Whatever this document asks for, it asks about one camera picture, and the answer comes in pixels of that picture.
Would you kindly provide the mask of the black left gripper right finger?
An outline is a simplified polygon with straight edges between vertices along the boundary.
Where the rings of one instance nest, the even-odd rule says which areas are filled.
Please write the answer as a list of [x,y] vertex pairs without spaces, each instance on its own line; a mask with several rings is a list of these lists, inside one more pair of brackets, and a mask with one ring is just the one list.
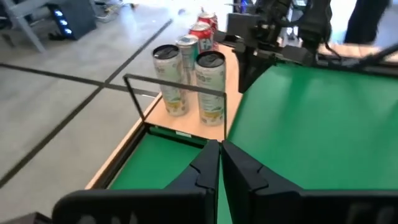
[[233,224],[398,224],[398,190],[305,190],[229,141],[221,161]]

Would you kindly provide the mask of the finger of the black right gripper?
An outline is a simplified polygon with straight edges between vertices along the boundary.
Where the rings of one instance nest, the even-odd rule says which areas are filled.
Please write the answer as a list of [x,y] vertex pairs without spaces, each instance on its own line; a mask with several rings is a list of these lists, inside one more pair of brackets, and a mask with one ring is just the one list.
[[258,56],[252,57],[252,83],[254,83],[269,67],[271,60]]
[[239,82],[238,91],[245,93],[248,88],[252,85],[251,80],[251,64],[253,54],[239,54],[238,65],[239,65]]

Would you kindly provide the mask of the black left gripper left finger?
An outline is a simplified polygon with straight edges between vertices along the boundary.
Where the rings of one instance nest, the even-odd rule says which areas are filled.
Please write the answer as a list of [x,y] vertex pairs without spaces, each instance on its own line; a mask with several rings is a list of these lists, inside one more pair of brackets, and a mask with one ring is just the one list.
[[219,144],[208,141],[164,189],[78,190],[61,198],[53,224],[215,224]]

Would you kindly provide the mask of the white Celsius can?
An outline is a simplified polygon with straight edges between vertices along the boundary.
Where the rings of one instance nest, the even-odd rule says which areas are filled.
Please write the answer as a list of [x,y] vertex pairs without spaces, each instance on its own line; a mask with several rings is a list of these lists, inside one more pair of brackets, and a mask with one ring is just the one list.
[[[226,59],[218,51],[200,53],[195,60],[197,86],[224,92],[226,86]],[[224,98],[198,92],[200,120],[208,126],[217,126],[224,121]]]
[[[185,84],[182,73],[182,56],[176,45],[166,44],[152,51],[155,72],[160,80]],[[183,116],[188,111],[186,91],[168,85],[161,85],[160,90],[167,112],[172,116]]]

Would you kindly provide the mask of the red Fanta can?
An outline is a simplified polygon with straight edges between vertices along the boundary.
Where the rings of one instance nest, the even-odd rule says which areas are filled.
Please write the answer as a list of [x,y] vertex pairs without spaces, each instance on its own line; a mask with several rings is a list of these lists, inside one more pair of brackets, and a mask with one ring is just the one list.
[[208,23],[202,21],[194,23],[189,34],[198,37],[199,53],[213,50],[213,31]]

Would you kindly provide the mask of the blue silver energy drink can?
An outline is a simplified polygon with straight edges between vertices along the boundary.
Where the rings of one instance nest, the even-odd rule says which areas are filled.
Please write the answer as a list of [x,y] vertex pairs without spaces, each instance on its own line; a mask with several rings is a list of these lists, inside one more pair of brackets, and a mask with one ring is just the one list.
[[193,73],[195,71],[195,59],[198,55],[198,37],[192,34],[180,36],[176,40],[176,45],[182,55],[183,74],[185,75],[185,83],[193,84]]

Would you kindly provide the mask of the red Coca-Cola can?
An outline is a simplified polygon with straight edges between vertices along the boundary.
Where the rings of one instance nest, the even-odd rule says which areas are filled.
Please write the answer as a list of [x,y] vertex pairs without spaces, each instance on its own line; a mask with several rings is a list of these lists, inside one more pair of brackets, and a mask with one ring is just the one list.
[[218,18],[214,12],[203,11],[199,13],[197,21],[208,23],[213,31],[218,30]]

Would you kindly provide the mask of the green table mat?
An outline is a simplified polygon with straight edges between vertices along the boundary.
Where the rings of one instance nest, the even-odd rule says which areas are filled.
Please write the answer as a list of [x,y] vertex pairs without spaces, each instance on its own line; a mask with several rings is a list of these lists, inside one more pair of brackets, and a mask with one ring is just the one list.
[[228,140],[309,190],[398,190],[398,78],[278,65]]

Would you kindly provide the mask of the person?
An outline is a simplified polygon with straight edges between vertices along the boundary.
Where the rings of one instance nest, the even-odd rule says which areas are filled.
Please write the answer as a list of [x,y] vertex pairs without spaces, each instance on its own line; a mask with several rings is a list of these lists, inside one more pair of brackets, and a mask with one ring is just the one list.
[[377,36],[378,24],[391,0],[356,0],[348,21],[345,44],[370,45]]

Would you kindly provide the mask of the black computer blue lights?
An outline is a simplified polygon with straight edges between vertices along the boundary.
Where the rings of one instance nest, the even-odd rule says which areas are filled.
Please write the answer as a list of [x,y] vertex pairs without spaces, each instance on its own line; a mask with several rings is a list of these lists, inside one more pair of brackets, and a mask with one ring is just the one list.
[[63,39],[78,40],[97,28],[90,0],[51,0],[46,6]]

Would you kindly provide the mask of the black metal shelf frame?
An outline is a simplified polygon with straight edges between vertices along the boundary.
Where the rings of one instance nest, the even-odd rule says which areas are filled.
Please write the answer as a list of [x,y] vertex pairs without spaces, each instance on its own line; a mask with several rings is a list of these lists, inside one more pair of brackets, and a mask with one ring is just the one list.
[[225,92],[222,91],[217,91],[217,90],[211,90],[211,89],[207,89],[207,88],[202,88],[199,86],[192,86],[192,85],[186,85],[186,84],[181,84],[181,83],[176,83],[176,82],[170,82],[170,81],[165,81],[165,80],[161,80],[161,79],[156,79],[156,78],[150,78],[150,77],[143,77],[140,75],[134,75],[134,74],[130,74],[127,73],[123,76],[123,80],[127,86],[127,90],[133,100],[133,103],[137,109],[137,111],[139,112],[139,116],[141,117],[141,121],[145,122],[146,119],[149,117],[151,111],[149,111],[148,113],[144,114],[142,112],[142,109],[135,97],[135,92],[134,92],[134,88],[131,86],[129,79],[134,79],[134,80],[140,80],[140,81],[144,81],[144,82],[150,82],[150,83],[156,83],[159,85],[166,85],[166,86],[170,86],[170,87],[174,87],[174,88],[180,88],[180,89],[184,89],[184,90],[190,90],[190,91],[196,91],[199,93],[205,93],[205,94],[209,94],[209,95],[214,95],[214,96],[219,96],[223,98],[223,105],[224,105],[224,128],[223,128],[223,139],[227,138],[227,112],[226,112],[226,106],[227,106],[227,94]]

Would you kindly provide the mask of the grey furniture frame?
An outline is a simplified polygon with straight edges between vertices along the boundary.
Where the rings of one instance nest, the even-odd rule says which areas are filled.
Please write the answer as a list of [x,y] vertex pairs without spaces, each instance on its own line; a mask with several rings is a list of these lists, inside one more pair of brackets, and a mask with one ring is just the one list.
[[41,53],[45,52],[46,49],[30,27],[25,16],[32,14],[36,9],[50,2],[50,0],[25,0],[18,4],[13,0],[0,0],[0,2],[3,4],[10,20],[22,29],[23,33],[25,33],[29,40],[35,45],[36,49]]

